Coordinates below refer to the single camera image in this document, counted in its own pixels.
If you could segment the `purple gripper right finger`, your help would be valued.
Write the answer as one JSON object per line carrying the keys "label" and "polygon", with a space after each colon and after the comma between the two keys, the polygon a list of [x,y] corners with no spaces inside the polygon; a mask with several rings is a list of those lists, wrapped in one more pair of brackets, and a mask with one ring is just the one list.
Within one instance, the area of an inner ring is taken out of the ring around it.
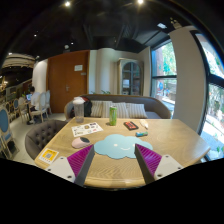
{"label": "purple gripper right finger", "polygon": [[170,155],[160,155],[139,144],[135,145],[135,156],[146,184],[159,180],[183,168]]}

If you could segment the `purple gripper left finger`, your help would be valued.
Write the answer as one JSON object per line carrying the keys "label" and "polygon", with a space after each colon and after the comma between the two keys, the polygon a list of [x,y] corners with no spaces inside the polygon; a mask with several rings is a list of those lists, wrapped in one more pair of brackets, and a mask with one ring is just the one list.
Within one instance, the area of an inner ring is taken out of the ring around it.
{"label": "purple gripper left finger", "polygon": [[94,155],[94,146],[89,145],[69,157],[60,156],[46,171],[83,187]]}

